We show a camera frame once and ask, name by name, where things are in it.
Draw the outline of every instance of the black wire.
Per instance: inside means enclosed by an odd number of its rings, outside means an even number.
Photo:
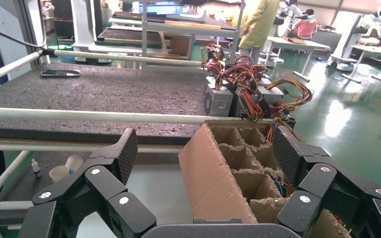
[[[43,31],[43,43],[41,43],[40,45],[35,45],[35,44],[32,44],[32,43],[29,43],[29,42],[25,42],[25,41],[22,41],[22,40],[19,40],[17,38],[14,38],[12,36],[9,36],[3,32],[0,31],[0,35],[3,36],[3,37],[6,37],[12,41],[15,41],[15,42],[18,42],[22,45],[25,45],[25,46],[29,46],[29,47],[33,47],[33,48],[43,48],[45,45],[46,45],[46,29],[43,28],[43,13],[42,13],[42,7],[41,7],[41,4],[40,4],[40,0],[37,0],[37,3],[39,5],[39,14],[40,14],[40,25],[42,26],[42,31]]]

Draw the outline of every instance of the gray foam mat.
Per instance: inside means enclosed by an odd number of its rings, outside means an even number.
[[[42,69],[79,78],[41,78]],[[0,87],[0,107],[203,115],[203,76],[77,64],[42,64]],[[127,127],[140,144],[184,145],[199,125],[0,118],[0,138],[116,143]]]

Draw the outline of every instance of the colored wire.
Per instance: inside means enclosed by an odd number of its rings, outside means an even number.
[[[270,105],[271,107],[271,117],[280,117],[284,118],[284,116],[288,115],[291,112],[296,111],[298,108],[300,108],[301,105],[306,104],[313,98],[313,91],[308,89],[305,85],[301,84],[299,81],[293,80],[293,79],[280,79],[276,80],[274,82],[271,82],[270,85],[266,88],[267,90],[270,90],[274,87],[277,87],[278,85],[289,83],[297,87],[299,91],[302,93],[301,96],[292,96],[290,97],[295,98],[296,101],[292,103],[279,103],[277,105]]]

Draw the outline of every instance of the wire bundle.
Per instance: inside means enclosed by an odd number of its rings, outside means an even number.
[[[283,83],[289,83],[289,84],[296,86],[300,90],[300,92],[302,93],[302,96],[290,95],[290,97],[296,98],[297,100],[295,102],[292,102],[292,103],[286,103],[286,104],[280,103],[278,105],[270,105],[270,107],[272,108],[271,118],[275,118],[275,117],[284,118],[289,113],[294,112],[295,110],[300,108],[301,105],[304,105],[307,102],[309,102],[310,100],[312,100],[313,91],[308,89],[305,85],[301,84],[300,82],[298,82],[294,79],[276,80],[276,81],[270,83],[270,85],[268,85],[268,87],[266,89],[270,90],[273,87],[276,87],[276,86],[283,84]]]
[[[272,119],[271,123],[269,124],[269,127],[267,127],[266,130],[266,140],[272,143],[272,140],[274,139],[274,133],[275,129],[278,126],[282,126],[283,121],[282,118],[274,118]]]
[[[220,46],[209,44],[201,49],[202,68],[215,77],[215,89],[220,90],[222,82],[226,81],[231,91],[236,92],[239,102],[244,110],[242,117],[257,122],[263,118],[263,111],[258,102],[251,95],[258,92],[257,81],[268,69],[264,65],[252,66],[248,56],[240,56],[235,64],[229,68],[223,60],[223,51]]]
[[[275,178],[274,183],[280,191],[282,197],[289,197],[294,192],[294,189],[280,178]]]
[[[206,47],[202,47],[200,58],[202,60],[202,65],[204,63],[208,63],[210,61],[209,56],[212,55],[211,60],[213,61],[222,61],[223,60],[223,48],[221,46],[216,44],[209,44]]]

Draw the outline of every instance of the table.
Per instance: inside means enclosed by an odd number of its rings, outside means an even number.
[[[372,57],[373,56],[381,56],[381,47],[374,47],[374,46],[353,46],[353,48],[356,48],[356,49],[361,50],[363,52],[362,52],[362,54],[361,54],[361,56],[360,56],[360,58],[358,60],[358,63],[354,67],[353,72],[351,72],[350,75],[343,74],[342,77],[360,84],[361,81],[354,79],[354,75],[356,74],[357,69],[358,69],[359,65],[361,64],[361,61],[363,60],[364,56],[372,56]],[[381,81],[381,77],[372,75],[372,78]]]
[[[319,43],[316,43],[316,42],[313,42],[313,41],[306,41],[306,40],[305,40],[306,44],[295,44],[295,43],[286,41],[286,40],[282,39],[281,37],[271,37],[271,36],[269,36],[267,40],[271,41],[271,48],[270,48],[270,50],[269,50],[269,52],[268,52],[268,54],[266,56],[266,60],[265,60],[266,62],[268,62],[270,54],[272,53],[272,49],[273,48],[280,48],[280,49],[283,48],[283,49],[293,49],[293,50],[309,51],[309,56],[308,56],[308,59],[306,60],[306,63],[305,63],[305,66],[303,67],[302,72],[299,73],[297,71],[294,71],[294,73],[297,76],[301,77],[306,82],[310,82],[310,79],[307,76],[304,76],[304,73],[305,73],[306,68],[308,66],[309,60],[312,57],[313,51],[315,49],[329,49],[330,48],[329,46],[322,45],[322,44],[319,44]]]

